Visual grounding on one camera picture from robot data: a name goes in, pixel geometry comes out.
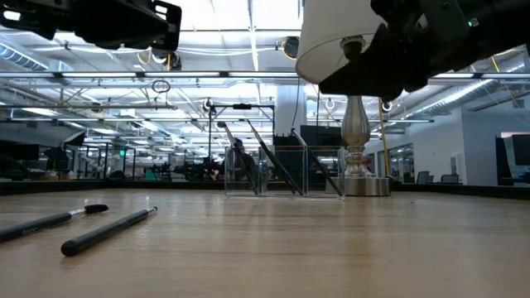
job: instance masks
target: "ceiling duct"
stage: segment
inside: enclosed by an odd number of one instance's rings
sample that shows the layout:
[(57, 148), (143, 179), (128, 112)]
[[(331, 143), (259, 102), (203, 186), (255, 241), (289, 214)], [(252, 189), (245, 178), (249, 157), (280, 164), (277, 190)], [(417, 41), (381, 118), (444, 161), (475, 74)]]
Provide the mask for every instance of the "ceiling duct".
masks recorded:
[[(511, 73), (528, 71), (528, 65), (525, 63), (525, 55), (517, 55), (503, 63), (501, 72)], [(424, 101), (422, 105), (423, 107), (408, 113), (407, 118), (422, 114), (439, 115), (448, 113), (453, 108), (457, 108), (462, 104), (492, 94), (501, 86), (501, 83), (497, 79), (484, 79), (473, 84), (453, 87)], [(505, 86), (509, 91), (519, 90), (521, 88), (518, 85)]]
[[(4, 37), (0, 37), (0, 57), (31, 71), (74, 71), (74, 68), (64, 61), (39, 57), (25, 47), (15, 45)], [(49, 79), (49, 81), (63, 85), (70, 84), (67, 79)]]
[(28, 50), (21, 46), (16, 46), (5, 38), (0, 37), (0, 57), (5, 60), (11, 61), (27, 70), (32, 71), (46, 71), (48, 65), (40, 62), (34, 58)]

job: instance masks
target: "ceiling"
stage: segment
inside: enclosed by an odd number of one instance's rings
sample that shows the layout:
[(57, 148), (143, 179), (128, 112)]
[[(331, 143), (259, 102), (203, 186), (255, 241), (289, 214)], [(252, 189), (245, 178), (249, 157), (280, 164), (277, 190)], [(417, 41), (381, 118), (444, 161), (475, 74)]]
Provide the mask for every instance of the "ceiling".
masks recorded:
[[(287, 36), (299, 36), (302, 24), (302, 0), (166, 0), (181, 6), (183, 19), (178, 55), (182, 61), (182, 71), (206, 70), (246, 70), (246, 71), (291, 71), (295, 61), (282, 52), (282, 43)], [(73, 71), (166, 71), (166, 67), (157, 63), (149, 50), (116, 51), (101, 50), (68, 32), (58, 32), (53, 41), (48, 41), (30, 32), (13, 31), (0, 27), (0, 44), (8, 44), (20, 52), (51, 64), (51, 60), (61, 61)], [(524, 48), (518, 48), (495, 57), (501, 70), (511, 60), (526, 55)], [(469, 68), (469, 72), (488, 72), (494, 69), (492, 60), (478, 61)], [(0, 71), (28, 71), (9, 60), (0, 59)], [(0, 101), (4, 104), (35, 105), (131, 105), (130, 109), (105, 109), (101, 113), (83, 110), (56, 110), (54, 117), (65, 118), (171, 118), (183, 119), (182, 122), (158, 122), (157, 131), (145, 127), (134, 127), (130, 123), (84, 123), (72, 125), (96, 127), (113, 130), (129, 137), (160, 137), (159, 146), (170, 145), (163, 142), (169, 133), (173, 137), (187, 138), (191, 148), (200, 148), (207, 137), (208, 123), (191, 123), (184, 120), (207, 118), (203, 105), (207, 99), (213, 104), (274, 104), (277, 86), (298, 83), (297, 79), (167, 79), (171, 90), (158, 94), (152, 89), (154, 79), (72, 79), (69, 85), (50, 82), (45, 79), (4, 79), (6, 84)], [(321, 95), (317, 111), (317, 87), (301, 82), (301, 91), (307, 96), (307, 117), (333, 121), (342, 119), (345, 113), (346, 97)], [(429, 104), (437, 94), (446, 92), (449, 96), (454, 85), (429, 85), (413, 94), (404, 93), (393, 105), (393, 110), (385, 117), (405, 118), (414, 109)], [(369, 118), (379, 119), (378, 100), (363, 97)], [(15, 117), (48, 117), (34, 113), (35, 110), (17, 110)], [(263, 132), (266, 142), (272, 142), (272, 123), (267, 112), (258, 109), (226, 109), (221, 118), (258, 119), (255, 126)], [(429, 118), (431, 114), (415, 114), (414, 117)], [(324, 122), (322, 125), (339, 125)], [(396, 125), (393, 128), (404, 128)], [(250, 127), (246, 123), (235, 123), (233, 130), (242, 137), (251, 137)], [(225, 136), (213, 129), (215, 141), (221, 151), (225, 146)], [(100, 132), (95, 136), (112, 137)]]

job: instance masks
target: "ceiling pipe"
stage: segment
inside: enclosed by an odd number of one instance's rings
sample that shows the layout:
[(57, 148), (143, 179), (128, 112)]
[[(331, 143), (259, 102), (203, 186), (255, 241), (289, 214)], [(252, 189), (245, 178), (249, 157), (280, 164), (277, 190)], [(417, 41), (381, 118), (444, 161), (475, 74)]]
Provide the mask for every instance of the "ceiling pipe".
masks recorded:
[(23, 105), (23, 104), (5, 104), (0, 105), (0, 109), (11, 109), (11, 108), (49, 108), (49, 109), (128, 109), (128, 108), (134, 108), (134, 109), (173, 109), (175, 110), (175, 107), (173, 106), (147, 106), (147, 105), (101, 105), (101, 106), (93, 106), (93, 105)]
[[(506, 61), (501, 65), (501, 70), (504, 72), (508, 70), (511, 70), (509, 72), (524, 72), (525, 70), (528, 70), (528, 65), (526, 65), (526, 61), (524, 59), (525, 55), (526, 54), (517, 55), (516, 57)], [(489, 69), (489, 71), (495, 72), (496, 70), (494, 68), (491, 68)], [(453, 108), (457, 108), (462, 104), (469, 103), (475, 99), (484, 96), (489, 96), (500, 87), (502, 87), (502, 85), (498, 79), (484, 79), (480, 82), (475, 82), (474, 84), (453, 87), (424, 101), (422, 103), (423, 108), (417, 108), (416, 110), (407, 112), (407, 115), (405, 117), (417, 117), (421, 116), (422, 114), (434, 115), (447, 113)], [(505, 87), (510, 92), (520, 89), (520, 86), (513, 85), (505, 85)], [(459, 98), (448, 101), (446, 103), (440, 102), (441, 100), (449, 99), (451, 96), (456, 96), (458, 93), (462, 93)]]
[[(49, 96), (46, 96), (44, 94), (40, 94), (40, 93), (37, 93), (31, 89), (28, 89), (28, 88), (25, 88), (25, 87), (22, 87), (22, 86), (18, 86), (16, 84), (13, 84), (11, 82), (9, 82), (8, 80), (5, 80), (5, 79), (0, 79), (0, 84), (3, 84), (7, 87), (10, 87), (12, 88), (12, 90), (15, 90), (17, 93), (20, 93), (20, 94), (23, 94), (29, 98), (34, 98), (35, 100), (44, 100), (44, 101), (47, 101), (49, 103), (59, 103), (59, 100), (58, 99), (54, 99), (52, 97), (49, 97)], [(8, 107), (9, 105), (0, 105), (0, 107)], [(37, 108), (44, 108), (46, 106), (43, 106), (43, 105), (38, 105)], [(75, 111), (70, 111), (69, 113), (66, 114), (66, 116), (68, 115), (74, 115), (75, 117), (89, 117), (89, 118), (93, 118), (95, 116), (97, 116), (96, 113), (82, 113), (82, 112), (75, 112)]]

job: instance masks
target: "table surface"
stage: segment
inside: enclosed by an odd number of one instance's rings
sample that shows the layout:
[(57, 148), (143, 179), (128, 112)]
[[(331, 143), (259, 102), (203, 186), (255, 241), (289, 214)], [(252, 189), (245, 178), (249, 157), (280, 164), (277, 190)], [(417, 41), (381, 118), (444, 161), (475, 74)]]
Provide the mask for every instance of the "table surface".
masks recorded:
[[(225, 199), (220, 191), (0, 197), (0, 227), (108, 204), (0, 244), (2, 297), (528, 297), (530, 202)], [(155, 216), (78, 257), (70, 238), (148, 206)]]

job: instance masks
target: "computer monitor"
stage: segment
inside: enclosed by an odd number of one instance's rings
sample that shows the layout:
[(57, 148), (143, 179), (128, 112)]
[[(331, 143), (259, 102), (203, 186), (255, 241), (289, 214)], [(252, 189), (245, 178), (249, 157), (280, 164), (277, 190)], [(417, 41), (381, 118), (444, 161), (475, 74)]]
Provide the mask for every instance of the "computer monitor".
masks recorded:
[(345, 146), (341, 127), (300, 126), (300, 136), (309, 146)]
[(530, 166), (530, 135), (513, 135), (513, 154), (517, 166)]

